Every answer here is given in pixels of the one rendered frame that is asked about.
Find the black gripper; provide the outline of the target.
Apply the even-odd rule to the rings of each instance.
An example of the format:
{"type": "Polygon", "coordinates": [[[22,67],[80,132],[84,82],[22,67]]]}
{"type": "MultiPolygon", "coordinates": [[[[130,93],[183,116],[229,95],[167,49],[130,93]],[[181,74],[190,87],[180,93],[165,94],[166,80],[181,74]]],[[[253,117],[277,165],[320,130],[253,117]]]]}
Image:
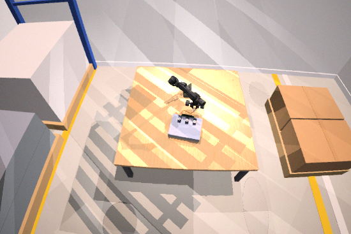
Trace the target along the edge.
{"type": "Polygon", "coordinates": [[[190,100],[186,100],[186,104],[185,104],[185,106],[189,106],[190,105],[190,107],[193,109],[193,106],[196,106],[196,108],[195,109],[198,109],[199,107],[201,108],[201,109],[204,109],[204,107],[205,106],[201,106],[201,105],[199,105],[198,103],[195,103],[195,102],[191,102],[190,103],[190,100]]]}

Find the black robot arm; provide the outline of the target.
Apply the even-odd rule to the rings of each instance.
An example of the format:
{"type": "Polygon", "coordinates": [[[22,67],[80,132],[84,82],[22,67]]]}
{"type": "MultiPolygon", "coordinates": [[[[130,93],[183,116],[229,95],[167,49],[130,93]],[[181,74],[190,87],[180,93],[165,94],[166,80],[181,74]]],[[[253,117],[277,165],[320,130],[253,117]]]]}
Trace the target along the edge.
{"type": "Polygon", "coordinates": [[[185,92],[193,102],[198,103],[202,107],[205,106],[206,101],[204,101],[198,93],[191,91],[190,87],[187,86],[186,82],[179,82],[179,79],[175,76],[171,76],[168,82],[170,85],[176,86],[180,90],[185,92]]]}

